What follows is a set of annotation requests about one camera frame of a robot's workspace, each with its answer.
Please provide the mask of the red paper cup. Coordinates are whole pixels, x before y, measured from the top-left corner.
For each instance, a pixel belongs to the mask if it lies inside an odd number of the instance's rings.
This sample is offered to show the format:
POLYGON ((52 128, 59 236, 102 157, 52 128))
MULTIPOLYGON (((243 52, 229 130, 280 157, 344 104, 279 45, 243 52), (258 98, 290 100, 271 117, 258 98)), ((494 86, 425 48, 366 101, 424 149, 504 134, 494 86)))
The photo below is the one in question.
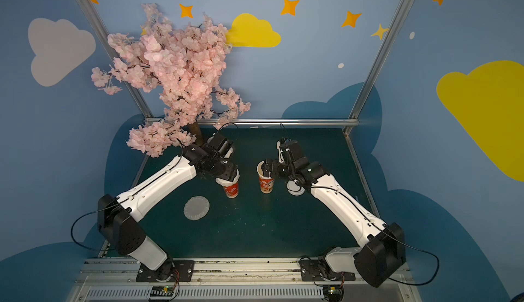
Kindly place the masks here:
POLYGON ((274 178, 265 176, 263 173, 264 161, 259 162, 257 165, 257 174, 259 177, 260 190, 264 194, 270 194, 274 187, 274 178))
POLYGON ((227 181, 225 179, 216 178, 215 182, 217 182, 222 188, 224 189, 224 192, 228 198, 236 198, 239 194, 239 181, 240 179, 240 172, 237 170, 236 176, 232 181, 227 181))

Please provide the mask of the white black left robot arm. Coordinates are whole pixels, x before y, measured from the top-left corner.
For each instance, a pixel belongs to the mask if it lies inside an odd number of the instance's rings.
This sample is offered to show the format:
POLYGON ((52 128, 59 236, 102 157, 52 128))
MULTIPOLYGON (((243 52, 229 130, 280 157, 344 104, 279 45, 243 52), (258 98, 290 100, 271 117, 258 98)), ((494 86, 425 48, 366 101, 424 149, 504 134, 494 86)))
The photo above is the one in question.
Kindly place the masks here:
POLYGON ((171 264, 168 254, 149 238, 139 222, 179 186, 202 174, 233 183, 237 165, 230 161, 233 142, 213 135, 202 146, 191 144, 166 166, 142 183, 120 195, 109 194, 98 201, 98 232, 120 255, 130 256, 151 271, 171 264))

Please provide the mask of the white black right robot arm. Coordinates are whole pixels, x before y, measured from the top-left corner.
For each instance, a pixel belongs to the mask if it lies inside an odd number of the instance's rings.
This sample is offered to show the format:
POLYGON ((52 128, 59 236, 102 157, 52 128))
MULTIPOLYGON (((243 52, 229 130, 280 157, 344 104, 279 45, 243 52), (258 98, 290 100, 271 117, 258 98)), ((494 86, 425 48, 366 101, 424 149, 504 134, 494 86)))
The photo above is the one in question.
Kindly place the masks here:
POLYGON ((323 258, 334 273, 355 269, 374 288, 380 287, 406 261, 405 233, 396 223, 387 224, 363 207, 335 176, 319 162, 311 162, 295 140, 279 140, 277 159, 257 166, 260 179, 285 179, 295 196, 305 192, 322 202, 352 234, 359 250, 335 247, 323 258))

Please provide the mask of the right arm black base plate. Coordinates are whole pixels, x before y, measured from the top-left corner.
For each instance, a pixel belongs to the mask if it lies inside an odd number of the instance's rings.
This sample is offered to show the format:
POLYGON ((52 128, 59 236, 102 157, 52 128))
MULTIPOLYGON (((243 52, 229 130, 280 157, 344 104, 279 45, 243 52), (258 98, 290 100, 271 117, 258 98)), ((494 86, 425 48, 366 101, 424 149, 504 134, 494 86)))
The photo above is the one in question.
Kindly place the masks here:
POLYGON ((335 272, 324 259, 302 257, 299 259, 300 273, 303 282, 354 282, 356 275, 352 272, 335 272))

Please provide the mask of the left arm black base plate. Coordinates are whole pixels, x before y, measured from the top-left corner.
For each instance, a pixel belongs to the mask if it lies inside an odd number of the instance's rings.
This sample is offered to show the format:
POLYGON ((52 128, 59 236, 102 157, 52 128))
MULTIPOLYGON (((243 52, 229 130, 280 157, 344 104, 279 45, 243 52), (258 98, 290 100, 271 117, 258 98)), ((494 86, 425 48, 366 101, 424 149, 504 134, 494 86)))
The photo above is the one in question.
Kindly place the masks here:
POLYGON ((144 264, 139 267, 136 282, 164 283, 190 282, 195 268, 193 260, 166 260, 157 270, 151 270, 144 264))

